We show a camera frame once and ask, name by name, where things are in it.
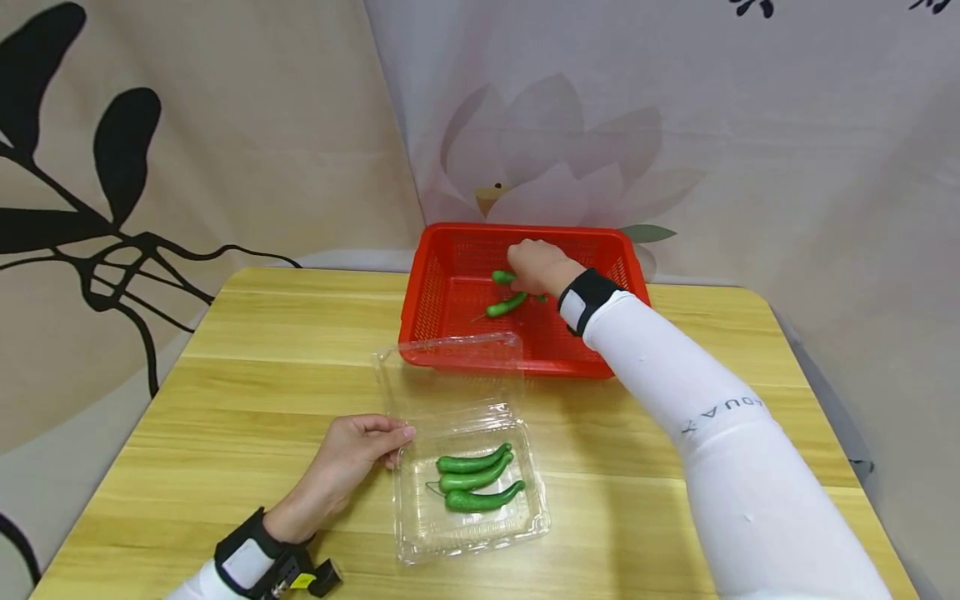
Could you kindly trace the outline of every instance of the yellow tag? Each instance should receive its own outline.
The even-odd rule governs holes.
[[[290,589],[306,589],[306,587],[316,581],[316,579],[316,575],[301,573],[297,576],[297,579],[294,580],[294,583],[290,584]]]

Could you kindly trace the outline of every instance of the left hand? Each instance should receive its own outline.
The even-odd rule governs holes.
[[[347,507],[350,495],[374,464],[396,467],[400,447],[413,440],[415,433],[413,427],[385,415],[334,419],[306,473],[263,517],[263,526],[275,540],[309,539]]]

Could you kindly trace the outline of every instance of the fabric backdrop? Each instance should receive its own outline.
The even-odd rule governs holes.
[[[366,6],[428,223],[625,228],[649,278],[758,291],[960,597],[960,3]]]
[[[0,1],[0,596],[227,277],[422,227],[359,0]]]

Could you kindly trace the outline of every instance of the red plastic basket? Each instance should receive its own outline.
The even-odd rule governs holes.
[[[611,377],[613,373],[600,355],[567,331],[554,298],[548,302],[530,298],[498,319],[473,320],[484,314],[489,304],[513,295],[509,287],[494,284],[491,273],[509,270],[507,249],[526,238],[559,246],[574,260],[650,303],[633,243],[620,231],[438,223],[420,238],[403,302],[399,342],[512,331],[523,346],[519,367],[528,373]],[[416,358],[411,362],[433,366],[428,353],[418,353]],[[447,360],[440,362],[450,366]]]

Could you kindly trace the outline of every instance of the forearm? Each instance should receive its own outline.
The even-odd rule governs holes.
[[[575,324],[579,309],[574,297],[564,299],[561,312]],[[626,292],[594,313],[584,341],[678,448],[722,596],[889,597],[862,545],[748,385]]]

